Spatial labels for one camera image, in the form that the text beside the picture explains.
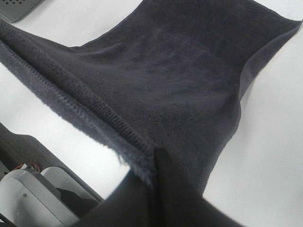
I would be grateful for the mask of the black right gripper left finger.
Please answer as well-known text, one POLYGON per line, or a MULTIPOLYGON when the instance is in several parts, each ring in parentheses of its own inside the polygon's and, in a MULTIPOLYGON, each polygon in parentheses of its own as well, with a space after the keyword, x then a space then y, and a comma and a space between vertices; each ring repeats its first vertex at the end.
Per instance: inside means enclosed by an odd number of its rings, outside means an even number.
POLYGON ((148 188, 129 171, 114 192, 74 227, 152 227, 148 188))

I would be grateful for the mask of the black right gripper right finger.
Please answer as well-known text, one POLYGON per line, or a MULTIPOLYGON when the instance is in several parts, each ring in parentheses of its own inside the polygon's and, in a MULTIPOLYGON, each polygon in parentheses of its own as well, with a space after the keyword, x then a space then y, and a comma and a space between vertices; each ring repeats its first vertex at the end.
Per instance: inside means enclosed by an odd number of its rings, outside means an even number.
POLYGON ((164 227, 241 227, 207 202, 163 148, 155 149, 159 216, 164 227))

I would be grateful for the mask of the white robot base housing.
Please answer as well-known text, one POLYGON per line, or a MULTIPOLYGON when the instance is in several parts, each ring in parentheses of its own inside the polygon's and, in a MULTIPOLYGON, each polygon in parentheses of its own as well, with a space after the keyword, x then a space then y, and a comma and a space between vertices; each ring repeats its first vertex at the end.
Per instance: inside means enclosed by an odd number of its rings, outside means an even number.
POLYGON ((22 168, 0 181, 0 222, 10 227, 70 227, 102 198, 67 169, 22 168))

